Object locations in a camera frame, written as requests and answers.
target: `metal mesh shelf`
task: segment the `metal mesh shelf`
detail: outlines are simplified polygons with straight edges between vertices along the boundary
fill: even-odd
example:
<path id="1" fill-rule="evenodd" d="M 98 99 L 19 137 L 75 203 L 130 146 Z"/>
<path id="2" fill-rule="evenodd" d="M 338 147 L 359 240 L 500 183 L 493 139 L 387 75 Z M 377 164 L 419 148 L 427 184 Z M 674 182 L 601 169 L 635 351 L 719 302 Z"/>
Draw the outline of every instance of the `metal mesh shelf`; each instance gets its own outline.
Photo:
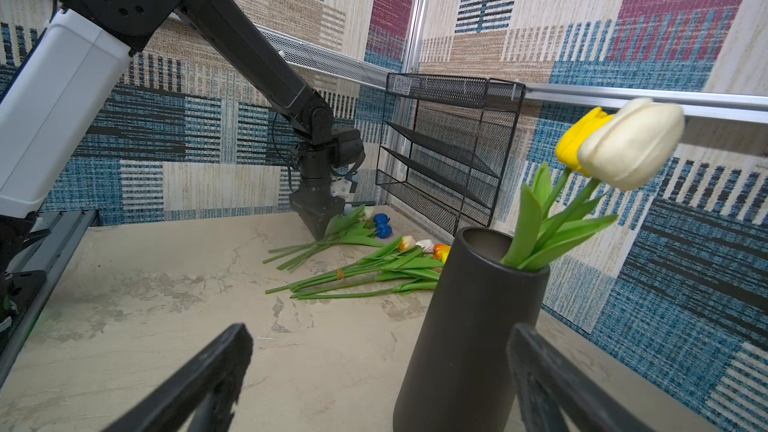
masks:
<path id="1" fill-rule="evenodd" d="M 389 169 L 394 170 L 393 158 L 406 169 L 396 179 L 379 167 L 376 184 L 453 235 L 464 226 L 490 226 L 525 85 L 390 73 L 387 91 L 387 100 L 413 99 L 416 107 L 410 126 L 397 123 L 404 118 L 385 122 L 400 138 L 386 136 L 395 144 L 404 138 L 406 144 L 393 149 L 390 141 L 384 143 L 382 124 L 379 165 L 386 152 Z"/>

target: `vase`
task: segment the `vase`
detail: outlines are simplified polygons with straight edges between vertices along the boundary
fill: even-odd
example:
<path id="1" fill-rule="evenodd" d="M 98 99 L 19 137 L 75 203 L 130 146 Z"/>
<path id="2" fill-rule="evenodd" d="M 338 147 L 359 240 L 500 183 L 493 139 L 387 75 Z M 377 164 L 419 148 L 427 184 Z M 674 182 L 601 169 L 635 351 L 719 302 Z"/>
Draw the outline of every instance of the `vase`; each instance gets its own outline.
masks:
<path id="1" fill-rule="evenodd" d="M 395 404 L 395 432 L 504 430 L 514 399 L 506 345 L 534 326 L 549 280 L 501 264 L 512 237 L 459 230 L 418 334 Z"/>

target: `table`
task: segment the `table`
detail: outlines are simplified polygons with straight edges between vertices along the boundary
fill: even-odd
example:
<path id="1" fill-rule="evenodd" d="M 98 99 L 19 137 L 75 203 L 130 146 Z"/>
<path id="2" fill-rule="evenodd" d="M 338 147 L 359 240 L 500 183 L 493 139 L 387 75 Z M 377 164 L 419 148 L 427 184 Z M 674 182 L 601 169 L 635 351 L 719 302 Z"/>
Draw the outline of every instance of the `table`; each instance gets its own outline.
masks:
<path id="1" fill-rule="evenodd" d="M 428 234 L 389 207 L 396 234 Z M 294 213 L 88 230 L 0 390 L 0 430 L 100 430 L 228 325 L 254 354 L 230 428 L 390 430 L 431 294 L 298 302 L 264 290 L 370 253 L 334 247 L 287 274 L 267 250 L 312 240 Z M 538 330 L 657 430 L 715 427 L 542 312 Z M 507 427 L 523 430 L 515 405 Z"/>

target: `wall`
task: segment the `wall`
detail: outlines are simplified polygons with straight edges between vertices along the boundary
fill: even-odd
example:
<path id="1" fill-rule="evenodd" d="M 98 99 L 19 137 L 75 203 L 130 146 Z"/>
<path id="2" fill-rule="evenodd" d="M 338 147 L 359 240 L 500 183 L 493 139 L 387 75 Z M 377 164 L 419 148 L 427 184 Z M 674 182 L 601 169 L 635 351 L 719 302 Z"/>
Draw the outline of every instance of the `wall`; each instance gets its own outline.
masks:
<path id="1" fill-rule="evenodd" d="M 768 95 L 768 0 L 430 0 L 420 71 Z M 588 108 L 526 102 L 494 227 Z M 619 220 L 552 265 L 545 308 L 724 430 L 768 429 L 768 126 L 689 118 Z M 567 184 L 560 210 L 586 183 Z"/>
<path id="2" fill-rule="evenodd" d="M 412 0 L 235 0 L 255 23 L 399 70 Z M 0 91 L 50 17 L 51 0 L 0 0 Z M 379 199 L 381 93 L 299 70 L 338 122 L 363 131 L 356 202 Z M 274 111 L 195 32 L 166 22 L 137 54 L 73 154 L 43 210 L 98 208 L 105 225 L 284 212 L 287 169 Z M 283 120 L 274 141 L 293 141 Z M 294 187 L 298 174 L 293 173 Z"/>

